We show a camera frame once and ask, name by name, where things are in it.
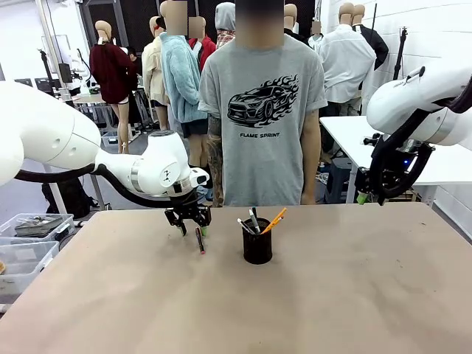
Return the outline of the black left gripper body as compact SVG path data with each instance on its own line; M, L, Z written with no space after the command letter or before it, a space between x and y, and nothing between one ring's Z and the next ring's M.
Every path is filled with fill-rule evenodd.
M198 204L198 193L189 192L186 195L170 198L169 210L174 214L197 214L201 206Z

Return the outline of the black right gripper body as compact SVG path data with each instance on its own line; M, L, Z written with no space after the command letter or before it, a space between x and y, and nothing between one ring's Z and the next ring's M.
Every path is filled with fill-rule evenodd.
M370 181L375 194L403 194L424 169L424 149L416 153L374 149Z

